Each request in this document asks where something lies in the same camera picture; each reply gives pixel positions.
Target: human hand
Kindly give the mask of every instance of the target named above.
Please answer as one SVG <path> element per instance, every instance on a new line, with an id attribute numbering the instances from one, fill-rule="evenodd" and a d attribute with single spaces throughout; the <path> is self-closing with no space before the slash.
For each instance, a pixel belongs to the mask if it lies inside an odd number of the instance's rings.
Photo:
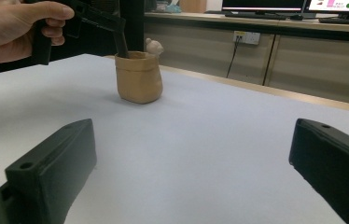
<path id="1" fill-rule="evenodd" d="M 74 15 L 72 8 L 56 2 L 23 4 L 19 0 L 0 0 L 0 63 L 16 61 L 32 54 L 32 28 L 39 20 L 46 20 L 47 26 L 41 32 L 51 38 L 52 45 L 62 45 L 65 20 Z"/>

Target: monitor screen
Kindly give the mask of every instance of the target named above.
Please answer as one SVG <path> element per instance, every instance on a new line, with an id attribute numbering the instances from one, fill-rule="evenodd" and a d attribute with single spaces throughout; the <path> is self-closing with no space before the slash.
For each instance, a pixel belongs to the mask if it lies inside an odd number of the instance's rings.
<path id="1" fill-rule="evenodd" d="M 305 6 L 315 13 L 349 14 L 349 0 L 307 0 Z"/>
<path id="2" fill-rule="evenodd" d="M 223 11 L 302 12 L 304 0 L 223 0 Z"/>

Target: brown container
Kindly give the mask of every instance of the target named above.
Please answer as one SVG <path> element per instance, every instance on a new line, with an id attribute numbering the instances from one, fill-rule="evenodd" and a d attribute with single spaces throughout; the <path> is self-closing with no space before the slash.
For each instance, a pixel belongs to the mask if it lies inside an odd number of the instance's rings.
<path id="1" fill-rule="evenodd" d="M 139 51 L 130 51 L 129 55 L 129 59 L 115 57 L 119 96 L 137 104 L 160 98 L 162 79 L 157 56 Z"/>

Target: white table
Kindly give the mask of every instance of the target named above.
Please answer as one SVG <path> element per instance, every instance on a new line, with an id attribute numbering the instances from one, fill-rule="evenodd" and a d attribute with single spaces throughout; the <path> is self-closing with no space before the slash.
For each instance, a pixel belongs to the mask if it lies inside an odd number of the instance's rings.
<path id="1" fill-rule="evenodd" d="M 343 223 L 288 163 L 297 118 L 349 134 L 349 111 L 161 71 L 162 97 L 121 100 L 112 59 L 0 74 L 4 169 L 91 118 L 98 165 L 66 224 Z"/>

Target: power socket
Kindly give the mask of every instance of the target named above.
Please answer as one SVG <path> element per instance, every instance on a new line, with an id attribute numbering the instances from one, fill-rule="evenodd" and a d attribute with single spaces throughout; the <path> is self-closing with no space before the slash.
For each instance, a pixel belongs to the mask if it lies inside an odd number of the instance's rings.
<path id="1" fill-rule="evenodd" d="M 245 31 L 234 31 L 233 42 L 236 42 L 236 38 L 240 36 L 242 39 L 240 43 L 258 45 L 260 33 L 245 32 Z"/>

